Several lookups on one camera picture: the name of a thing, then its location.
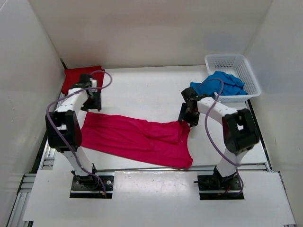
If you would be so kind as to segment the pink t-shirt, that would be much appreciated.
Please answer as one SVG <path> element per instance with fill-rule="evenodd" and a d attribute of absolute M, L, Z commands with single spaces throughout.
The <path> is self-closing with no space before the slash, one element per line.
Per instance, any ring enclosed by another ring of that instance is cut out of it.
<path fill-rule="evenodd" d="M 185 121 L 149 122 L 120 115 L 87 113 L 82 146 L 154 165 L 188 169 L 193 163 Z"/>

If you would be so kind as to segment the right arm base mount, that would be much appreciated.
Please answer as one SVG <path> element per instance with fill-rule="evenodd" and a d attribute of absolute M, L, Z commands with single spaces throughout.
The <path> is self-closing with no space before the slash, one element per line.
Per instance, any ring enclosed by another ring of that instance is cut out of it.
<path fill-rule="evenodd" d="M 198 175 L 193 183 L 198 185 L 201 201 L 243 200 L 242 184 L 237 174 L 219 179 L 213 175 Z"/>

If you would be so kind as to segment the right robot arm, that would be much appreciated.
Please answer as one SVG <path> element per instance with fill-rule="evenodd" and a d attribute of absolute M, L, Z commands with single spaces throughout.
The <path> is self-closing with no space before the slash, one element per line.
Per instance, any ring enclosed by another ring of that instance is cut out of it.
<path fill-rule="evenodd" d="M 189 127 L 196 127 L 200 115 L 205 115 L 206 134 L 222 157 L 214 168 L 212 181 L 216 188 L 223 189 L 236 175 L 243 157 L 259 143 L 259 134 L 252 114 L 247 108 L 237 110 L 216 101 L 209 95 L 199 95 L 192 87 L 184 89 L 181 95 L 184 103 L 179 113 L 179 122 L 186 122 Z M 219 150 L 210 136 L 207 126 L 208 118 L 222 125 L 224 152 Z"/>

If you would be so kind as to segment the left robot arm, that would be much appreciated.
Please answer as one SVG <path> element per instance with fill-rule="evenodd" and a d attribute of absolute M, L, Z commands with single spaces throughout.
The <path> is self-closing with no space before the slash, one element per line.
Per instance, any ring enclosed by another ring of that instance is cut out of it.
<path fill-rule="evenodd" d="M 98 188 L 101 183 L 94 164 L 81 147 L 82 133 L 77 114 L 80 110 L 101 110 L 101 90 L 97 85 L 98 81 L 90 74 L 81 74 L 63 103 L 52 112 L 47 109 L 45 116 L 49 146 L 67 158 L 76 181 L 88 190 Z"/>

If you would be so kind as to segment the red t-shirt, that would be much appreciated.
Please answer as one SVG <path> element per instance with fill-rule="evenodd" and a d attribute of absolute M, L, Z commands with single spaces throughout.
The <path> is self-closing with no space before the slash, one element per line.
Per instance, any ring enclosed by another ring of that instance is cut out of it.
<path fill-rule="evenodd" d="M 68 94 L 68 90 L 72 87 L 72 85 L 80 81 L 80 74 L 90 74 L 99 70 L 104 71 L 101 66 L 65 69 L 65 80 L 61 89 L 61 93 L 64 95 Z M 104 75 L 104 72 L 95 72 L 92 74 L 93 79 L 96 79 L 98 81 L 98 87 L 103 86 Z"/>

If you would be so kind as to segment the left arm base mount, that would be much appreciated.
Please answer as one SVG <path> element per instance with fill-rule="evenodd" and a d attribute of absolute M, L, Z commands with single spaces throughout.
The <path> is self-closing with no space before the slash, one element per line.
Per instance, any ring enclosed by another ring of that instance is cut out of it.
<path fill-rule="evenodd" d="M 70 198 L 77 199 L 111 199 L 114 188 L 114 172 L 98 173 L 101 182 L 91 176 L 76 176 L 75 171 L 71 183 Z"/>

